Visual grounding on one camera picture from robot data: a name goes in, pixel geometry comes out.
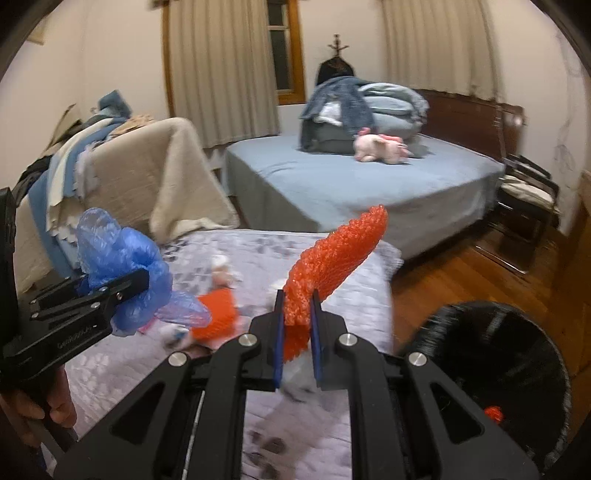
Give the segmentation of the person's left hand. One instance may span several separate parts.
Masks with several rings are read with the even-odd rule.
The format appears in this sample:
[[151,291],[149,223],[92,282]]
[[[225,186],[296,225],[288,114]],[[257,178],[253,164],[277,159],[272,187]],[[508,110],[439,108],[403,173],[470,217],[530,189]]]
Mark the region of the person's left hand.
[[40,441],[30,429],[28,420],[42,420],[46,416],[45,408],[49,408],[52,421],[66,429],[73,428],[77,421],[63,366],[55,371],[51,388],[41,405],[35,403],[25,392],[14,390],[1,395],[1,407],[20,440],[33,448],[38,448]]

